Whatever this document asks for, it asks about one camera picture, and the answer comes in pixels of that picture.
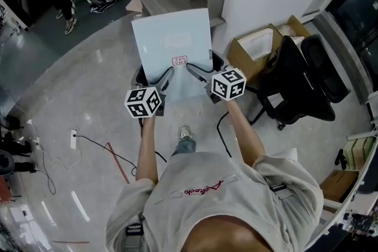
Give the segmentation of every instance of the label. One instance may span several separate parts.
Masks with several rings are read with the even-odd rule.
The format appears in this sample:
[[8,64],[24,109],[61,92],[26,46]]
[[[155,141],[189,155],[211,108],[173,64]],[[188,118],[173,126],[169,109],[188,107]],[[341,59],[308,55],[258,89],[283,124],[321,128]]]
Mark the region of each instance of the label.
[[187,56],[179,56],[172,58],[172,64],[173,66],[180,66],[182,64],[188,63],[188,57]]

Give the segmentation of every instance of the sneaker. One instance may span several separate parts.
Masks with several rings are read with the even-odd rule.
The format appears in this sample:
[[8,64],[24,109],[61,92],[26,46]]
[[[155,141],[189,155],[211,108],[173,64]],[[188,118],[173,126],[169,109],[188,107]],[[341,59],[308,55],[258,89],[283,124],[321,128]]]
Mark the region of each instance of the sneaker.
[[189,126],[181,127],[178,131],[178,136],[180,137],[180,140],[184,139],[186,136],[188,136],[189,138],[193,137]]
[[60,19],[60,18],[62,18],[62,17],[63,17],[63,11],[60,9],[60,10],[58,11],[57,19]]
[[75,27],[76,22],[77,22],[77,19],[75,17],[72,17],[70,20],[66,21],[66,30],[64,32],[66,35],[72,32],[73,28]]

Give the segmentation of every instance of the power strip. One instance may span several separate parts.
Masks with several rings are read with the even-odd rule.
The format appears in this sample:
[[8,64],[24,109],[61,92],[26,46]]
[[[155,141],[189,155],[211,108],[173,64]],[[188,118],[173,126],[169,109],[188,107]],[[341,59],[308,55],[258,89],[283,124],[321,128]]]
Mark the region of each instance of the power strip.
[[73,129],[73,130],[71,130],[71,137],[70,137],[70,139],[71,139],[70,146],[71,146],[72,149],[76,149],[76,140],[77,140],[77,138],[74,137],[74,135],[75,136],[77,135],[77,130]]

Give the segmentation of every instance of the forearm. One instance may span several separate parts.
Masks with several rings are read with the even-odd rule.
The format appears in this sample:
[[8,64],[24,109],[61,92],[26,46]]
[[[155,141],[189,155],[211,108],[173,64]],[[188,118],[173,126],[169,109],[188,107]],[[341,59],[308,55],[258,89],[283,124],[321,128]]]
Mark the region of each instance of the forearm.
[[231,100],[226,103],[244,163],[252,167],[255,160],[265,154],[264,146],[236,101]]
[[154,141],[155,115],[144,119],[141,147],[139,149],[138,164],[136,166],[136,180],[150,179],[158,183],[158,169],[156,166]]

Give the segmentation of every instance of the printed logo on shirt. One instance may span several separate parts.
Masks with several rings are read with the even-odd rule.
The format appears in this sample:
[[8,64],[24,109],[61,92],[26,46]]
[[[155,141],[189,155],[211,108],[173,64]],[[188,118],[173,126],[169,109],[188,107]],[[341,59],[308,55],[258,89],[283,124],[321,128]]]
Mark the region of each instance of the printed logo on shirt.
[[214,186],[206,186],[205,188],[197,188],[197,189],[188,189],[188,190],[185,190],[184,193],[187,194],[187,195],[192,195],[192,194],[204,195],[204,194],[206,194],[207,191],[209,191],[211,189],[212,190],[218,190],[222,183],[223,183],[223,180],[219,181]]

